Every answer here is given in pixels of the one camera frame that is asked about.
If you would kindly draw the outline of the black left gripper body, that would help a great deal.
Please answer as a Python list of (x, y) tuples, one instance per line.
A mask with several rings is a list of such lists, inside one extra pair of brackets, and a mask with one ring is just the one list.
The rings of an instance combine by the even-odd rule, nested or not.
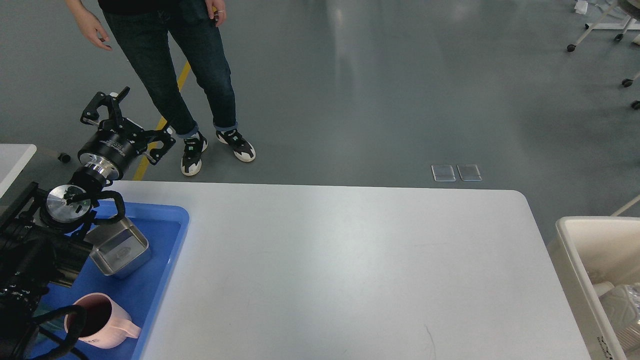
[(122, 125), (115, 120), (101, 120), (97, 128), (78, 151), (78, 160), (108, 181), (121, 180), (132, 162), (147, 149), (144, 129), (129, 119)]

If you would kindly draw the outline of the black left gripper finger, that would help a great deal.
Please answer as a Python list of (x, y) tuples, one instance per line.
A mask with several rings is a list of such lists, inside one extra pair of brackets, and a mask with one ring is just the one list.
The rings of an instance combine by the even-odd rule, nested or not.
[[(128, 132), (131, 126), (128, 120), (122, 115), (121, 101), (130, 93), (131, 88), (125, 86), (120, 92), (107, 95), (98, 91), (87, 104), (80, 116), (80, 123), (83, 125), (96, 126), (99, 131)], [(101, 120), (99, 109), (106, 107), (108, 117)]]
[(133, 132), (135, 153), (140, 157), (146, 157), (149, 164), (155, 166), (175, 145), (176, 139), (172, 134), (173, 130), (169, 126)]

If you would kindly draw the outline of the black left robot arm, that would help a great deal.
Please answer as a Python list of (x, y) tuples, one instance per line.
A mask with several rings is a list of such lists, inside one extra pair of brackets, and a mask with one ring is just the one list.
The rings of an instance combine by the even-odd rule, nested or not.
[(97, 127), (78, 151), (80, 167), (66, 184), (41, 189), (30, 183), (1, 214), (0, 315), (1, 358), (25, 360), (39, 334), (57, 347), (38, 356), (57, 360), (72, 353), (87, 323), (77, 304), (36, 314), (50, 284), (70, 288), (90, 256), (85, 241), (90, 228), (107, 226), (126, 216), (125, 202), (110, 189), (141, 156), (157, 164), (176, 143), (169, 126), (145, 130), (123, 116), (121, 102), (130, 92), (96, 92), (80, 121)]

